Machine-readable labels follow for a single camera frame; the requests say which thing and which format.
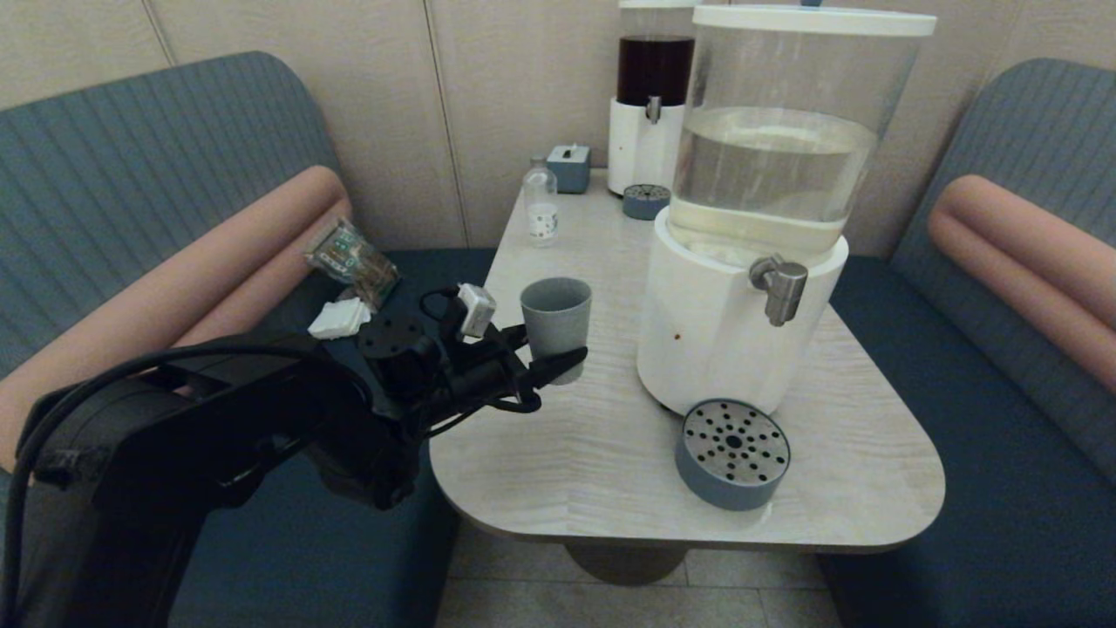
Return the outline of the grey plastic cup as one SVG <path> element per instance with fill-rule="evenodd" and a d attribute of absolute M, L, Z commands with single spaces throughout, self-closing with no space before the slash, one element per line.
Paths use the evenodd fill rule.
<path fill-rule="evenodd" d="M 527 286 L 520 306 L 533 361 L 589 345 L 591 287 L 555 276 Z"/>

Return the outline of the large steel dispenser tap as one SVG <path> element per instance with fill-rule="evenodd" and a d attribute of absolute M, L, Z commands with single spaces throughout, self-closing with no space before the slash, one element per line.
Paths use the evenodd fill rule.
<path fill-rule="evenodd" d="M 779 254 L 761 257 L 749 268 L 751 286 L 764 291 L 764 315 L 770 325 L 781 327 L 792 321 L 808 278 L 806 265 L 786 261 Z"/>

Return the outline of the white folded napkin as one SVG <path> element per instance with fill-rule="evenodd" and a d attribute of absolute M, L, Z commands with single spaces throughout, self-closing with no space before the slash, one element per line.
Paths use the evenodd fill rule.
<path fill-rule="evenodd" d="M 352 337 L 358 334 L 363 323 L 371 322 L 371 306 L 357 297 L 327 303 L 307 327 L 307 334 L 318 339 Z"/>

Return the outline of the clear bottle white label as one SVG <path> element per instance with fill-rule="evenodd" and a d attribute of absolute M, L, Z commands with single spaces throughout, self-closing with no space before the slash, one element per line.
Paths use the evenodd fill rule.
<path fill-rule="evenodd" d="M 558 180 L 543 154 L 533 155 L 530 164 L 520 190 L 527 212 L 527 238 L 533 247 L 550 247 L 558 228 Z"/>

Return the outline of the crinkled snack bag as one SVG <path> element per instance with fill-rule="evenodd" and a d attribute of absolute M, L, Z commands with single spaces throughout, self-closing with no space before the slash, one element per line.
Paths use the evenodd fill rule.
<path fill-rule="evenodd" d="M 331 218 L 304 248 L 308 265 L 348 287 L 354 297 L 378 313 L 401 283 L 398 265 L 362 235 L 347 218 Z"/>

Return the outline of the large clear water dispenser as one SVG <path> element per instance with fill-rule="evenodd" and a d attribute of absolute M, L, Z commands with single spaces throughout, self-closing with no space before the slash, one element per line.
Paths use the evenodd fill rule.
<path fill-rule="evenodd" d="M 636 370 L 684 416 L 706 399 L 773 413 L 850 254 L 841 234 L 925 38 L 694 25 L 672 201 L 654 223 Z M 775 327 L 761 257 L 809 271 Z"/>

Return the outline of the blue-grey tissue box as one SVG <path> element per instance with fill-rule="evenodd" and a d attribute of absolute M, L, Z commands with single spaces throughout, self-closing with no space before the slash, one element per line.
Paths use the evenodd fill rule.
<path fill-rule="evenodd" d="M 547 167 L 555 176 L 559 195 L 581 195 L 589 190 L 591 147 L 583 144 L 554 146 L 547 156 Z"/>

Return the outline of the small perforated drip tray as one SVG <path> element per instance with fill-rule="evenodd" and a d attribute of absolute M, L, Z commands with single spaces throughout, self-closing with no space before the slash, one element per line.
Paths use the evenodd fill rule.
<path fill-rule="evenodd" d="M 624 189 L 622 210 L 626 218 L 655 220 L 658 212 L 668 207 L 672 192 L 660 184 L 631 184 Z"/>

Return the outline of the large perforated drip tray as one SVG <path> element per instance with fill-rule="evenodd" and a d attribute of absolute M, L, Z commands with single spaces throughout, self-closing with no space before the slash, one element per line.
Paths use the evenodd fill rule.
<path fill-rule="evenodd" d="M 769 414 L 741 400 L 706 399 L 684 416 L 674 460 L 693 494 L 740 512 L 769 503 L 792 464 L 792 447 Z"/>

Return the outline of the dark tea dispenser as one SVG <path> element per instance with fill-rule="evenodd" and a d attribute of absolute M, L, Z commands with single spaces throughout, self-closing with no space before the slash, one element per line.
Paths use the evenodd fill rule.
<path fill-rule="evenodd" d="M 695 51 L 693 12 L 701 0 L 619 0 L 622 33 L 609 110 L 609 190 L 673 186 Z M 645 118 L 661 96 L 657 125 Z"/>

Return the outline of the dark blue seat cushion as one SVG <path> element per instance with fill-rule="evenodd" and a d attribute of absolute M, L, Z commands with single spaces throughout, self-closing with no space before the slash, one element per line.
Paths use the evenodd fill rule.
<path fill-rule="evenodd" d="M 335 495 L 297 454 L 208 516 L 169 628 L 433 628 L 460 524 L 427 450 L 391 510 Z"/>
<path fill-rule="evenodd" d="M 1116 628 L 1116 486 L 888 263 L 852 257 L 833 307 L 946 480 L 918 537 L 818 557 L 844 628 Z"/>

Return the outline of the pink sofa bolster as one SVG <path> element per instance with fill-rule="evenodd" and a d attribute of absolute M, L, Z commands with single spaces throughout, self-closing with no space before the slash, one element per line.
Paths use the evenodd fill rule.
<path fill-rule="evenodd" d="M 1116 247 L 965 175 L 929 211 L 932 243 L 1116 396 Z"/>
<path fill-rule="evenodd" d="M 44 394 L 140 355 L 254 329 L 310 274 L 304 251 L 352 218 L 331 168 L 314 166 L 150 270 L 0 378 L 0 468 Z"/>

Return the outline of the blue-grey ribbed sofa backrest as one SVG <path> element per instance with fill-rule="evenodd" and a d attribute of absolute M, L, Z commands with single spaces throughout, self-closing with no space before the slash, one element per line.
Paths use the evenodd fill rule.
<path fill-rule="evenodd" d="M 340 168 L 323 112 L 259 51 L 0 112 L 0 380 L 310 167 Z"/>
<path fill-rule="evenodd" d="M 1036 58 L 989 83 L 963 115 L 893 264 L 1116 484 L 1116 396 L 929 236 L 947 184 L 982 176 L 1116 247 L 1116 73 Z"/>

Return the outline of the white water dispenser lid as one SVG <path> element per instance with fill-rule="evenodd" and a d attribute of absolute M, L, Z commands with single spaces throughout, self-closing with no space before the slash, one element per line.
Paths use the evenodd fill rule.
<path fill-rule="evenodd" d="M 937 17 L 825 4 L 698 4 L 693 23 L 734 31 L 925 38 L 936 31 Z"/>

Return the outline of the dark round table pedestal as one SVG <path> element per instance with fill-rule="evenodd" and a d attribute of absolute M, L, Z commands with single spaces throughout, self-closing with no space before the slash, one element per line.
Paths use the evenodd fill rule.
<path fill-rule="evenodd" d="M 689 552 L 665 545 L 565 544 L 562 548 L 583 571 L 619 587 L 656 584 L 682 566 Z"/>

